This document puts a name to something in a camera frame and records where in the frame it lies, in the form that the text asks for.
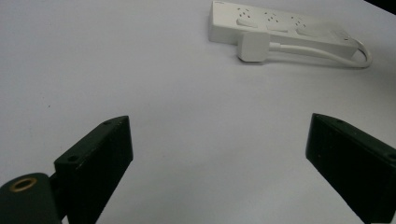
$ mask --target white table surface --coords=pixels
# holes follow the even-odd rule
[[[320,113],[396,147],[396,16],[361,0],[235,3],[336,21],[374,62],[241,63],[208,41],[210,0],[1,1],[0,185],[51,175],[128,115],[134,161],[98,223],[362,223],[305,144]]]

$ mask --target white cable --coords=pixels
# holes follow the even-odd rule
[[[324,51],[321,49],[313,49],[313,48],[302,47],[302,46],[281,45],[278,43],[270,43],[270,50],[287,52],[287,53],[295,53],[295,54],[303,54],[303,55],[316,55],[319,57],[334,60],[336,62],[342,63],[342,64],[350,66],[350,67],[365,68],[365,67],[370,66],[370,64],[373,61],[373,57],[372,57],[370,51],[366,47],[364,47],[364,45],[359,40],[355,39],[355,41],[358,43],[358,49],[366,57],[366,61],[363,63],[355,62],[355,61],[352,61],[352,60],[349,60],[346,58],[342,58],[340,56],[337,56],[335,54],[332,54],[330,52],[327,52],[327,51]]]

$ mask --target plug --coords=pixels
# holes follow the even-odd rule
[[[264,62],[270,48],[270,35],[263,32],[242,32],[238,36],[238,57],[249,63]]]

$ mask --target power strip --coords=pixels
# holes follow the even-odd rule
[[[267,8],[220,1],[212,3],[210,41],[237,45],[238,39],[241,40],[241,34],[246,33],[265,33],[269,35],[271,43],[298,47],[292,50],[276,49],[278,51],[329,58],[327,55],[323,56],[324,52],[341,61],[350,60],[356,51],[363,47],[362,43],[353,39],[334,22]],[[360,67],[366,67],[371,63],[371,55],[367,55],[370,54],[368,50],[363,53],[366,54],[367,62],[365,66]]]

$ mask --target power outlet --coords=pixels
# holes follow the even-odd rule
[[[236,45],[241,32],[268,33],[271,42],[321,49],[343,58],[351,58],[359,47],[347,31],[334,22],[214,1],[210,12],[209,40]]]

